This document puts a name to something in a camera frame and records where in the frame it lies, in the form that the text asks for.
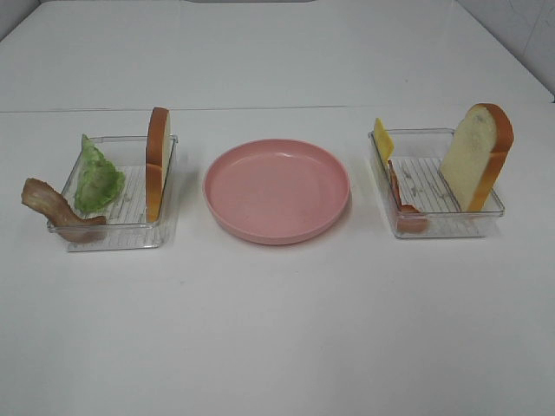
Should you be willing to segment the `yellow cheese slice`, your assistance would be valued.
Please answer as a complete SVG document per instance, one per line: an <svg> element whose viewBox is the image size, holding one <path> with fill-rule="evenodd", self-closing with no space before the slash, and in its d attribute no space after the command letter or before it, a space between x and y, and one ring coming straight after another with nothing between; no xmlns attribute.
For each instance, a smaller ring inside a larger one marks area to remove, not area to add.
<svg viewBox="0 0 555 416"><path fill-rule="evenodd" d="M387 166L389 159L395 150L395 145L380 118L375 119L373 134L382 163L384 166Z"/></svg>

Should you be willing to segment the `pink bacon strip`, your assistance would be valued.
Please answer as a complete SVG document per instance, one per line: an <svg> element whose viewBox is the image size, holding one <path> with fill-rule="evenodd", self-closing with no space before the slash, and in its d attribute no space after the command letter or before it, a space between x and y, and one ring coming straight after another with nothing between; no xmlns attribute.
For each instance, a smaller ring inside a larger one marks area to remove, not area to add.
<svg viewBox="0 0 555 416"><path fill-rule="evenodd" d="M402 202L398 178L391 160L388 161L388 173L396 205L396 230L412 234L423 233L428 228L428 220L413 205Z"/></svg>

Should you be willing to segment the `bread slice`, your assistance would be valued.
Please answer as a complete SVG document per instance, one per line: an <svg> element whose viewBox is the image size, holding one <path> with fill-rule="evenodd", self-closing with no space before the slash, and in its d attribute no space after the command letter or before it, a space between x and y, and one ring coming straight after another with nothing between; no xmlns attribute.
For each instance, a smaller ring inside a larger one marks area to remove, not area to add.
<svg viewBox="0 0 555 416"><path fill-rule="evenodd" d="M440 167L461 211L483 208L513 140L513 126L500 106L479 103L467 111Z"/></svg>
<svg viewBox="0 0 555 416"><path fill-rule="evenodd" d="M145 184L148 222L156 221L160 215L171 153L170 134L169 110L163 107L155 107L148 125L146 145Z"/></svg>

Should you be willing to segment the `green lettuce leaf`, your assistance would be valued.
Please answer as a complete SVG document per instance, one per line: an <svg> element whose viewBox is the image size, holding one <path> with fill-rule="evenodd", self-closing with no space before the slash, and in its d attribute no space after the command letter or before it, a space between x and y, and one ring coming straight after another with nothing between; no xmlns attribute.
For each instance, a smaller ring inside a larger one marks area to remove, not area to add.
<svg viewBox="0 0 555 416"><path fill-rule="evenodd" d="M86 134L82 135L81 156L75 207L83 213L98 212L121 194L126 176Z"/></svg>

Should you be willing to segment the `dark brown bacon strip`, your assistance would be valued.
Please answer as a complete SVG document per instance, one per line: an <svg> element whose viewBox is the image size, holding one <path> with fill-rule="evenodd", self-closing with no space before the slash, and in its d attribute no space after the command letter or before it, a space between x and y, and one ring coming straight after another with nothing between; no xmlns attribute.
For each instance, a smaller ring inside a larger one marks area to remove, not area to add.
<svg viewBox="0 0 555 416"><path fill-rule="evenodd" d="M55 227L84 227L107 225L105 216L83 219L71 209L63 195L47 182L27 178L21 193L22 204L41 213Z"/></svg>

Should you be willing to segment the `pink round plate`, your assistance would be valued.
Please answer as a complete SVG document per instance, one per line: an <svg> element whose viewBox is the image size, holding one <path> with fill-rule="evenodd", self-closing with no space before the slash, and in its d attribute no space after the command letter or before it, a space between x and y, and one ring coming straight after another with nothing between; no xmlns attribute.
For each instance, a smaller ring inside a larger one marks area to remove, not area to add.
<svg viewBox="0 0 555 416"><path fill-rule="evenodd" d="M328 230L350 196L349 175L325 149L299 140L256 140L220 155L203 192L217 223L257 244L306 241Z"/></svg>

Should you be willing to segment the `right clear plastic tray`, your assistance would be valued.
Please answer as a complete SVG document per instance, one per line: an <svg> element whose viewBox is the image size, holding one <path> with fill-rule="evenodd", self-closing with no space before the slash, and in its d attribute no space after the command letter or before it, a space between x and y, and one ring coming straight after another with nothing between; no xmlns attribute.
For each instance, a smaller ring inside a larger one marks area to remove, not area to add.
<svg viewBox="0 0 555 416"><path fill-rule="evenodd" d="M388 133L395 145L389 160L398 178L402 202L413 205L428 220L428 228L420 234L396 230L389 167L383 165L374 134L369 133L370 165L395 237L485 237L492 232L497 219L505 214L505 206L497 193L490 192L481 211L463 212L441 176L440 165L454 136L453 129L391 129Z"/></svg>

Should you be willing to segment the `clear plastic tray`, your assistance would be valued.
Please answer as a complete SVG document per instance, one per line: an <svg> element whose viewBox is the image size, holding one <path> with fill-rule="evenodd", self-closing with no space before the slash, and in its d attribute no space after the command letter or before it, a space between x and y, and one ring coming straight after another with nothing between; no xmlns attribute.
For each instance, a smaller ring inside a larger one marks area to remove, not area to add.
<svg viewBox="0 0 555 416"><path fill-rule="evenodd" d="M428 220L428 228L420 234L396 230L389 167L383 165L374 134L369 133L370 165L395 237L485 237L492 232L497 219L505 214L505 206L497 193L490 192L481 211L463 212L441 176L440 165L454 136L453 129L391 129L388 133L395 145L389 160L398 178L402 202L413 205Z"/></svg>
<svg viewBox="0 0 555 416"><path fill-rule="evenodd" d="M170 160L166 184L157 221L147 221L146 145L145 136L100 136L91 142L123 172L125 182L118 198L99 212L105 225L57 227L51 222L47 229L65 241L66 250L99 251L158 248L172 240L179 204L176 182L178 137L170 136Z"/></svg>

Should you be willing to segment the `left clear plastic tray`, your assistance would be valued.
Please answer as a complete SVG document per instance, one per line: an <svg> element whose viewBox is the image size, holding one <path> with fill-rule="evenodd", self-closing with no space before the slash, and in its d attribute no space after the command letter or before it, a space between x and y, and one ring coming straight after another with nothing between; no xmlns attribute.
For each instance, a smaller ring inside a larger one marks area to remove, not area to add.
<svg viewBox="0 0 555 416"><path fill-rule="evenodd" d="M170 160L166 184L157 221L147 221L146 145L145 136L100 136L91 142L123 172L125 182L118 198L99 212L105 225L57 227L51 222L47 229L65 241L66 250L99 251L158 248L172 240L179 204L176 182L178 137L170 136Z"/></svg>

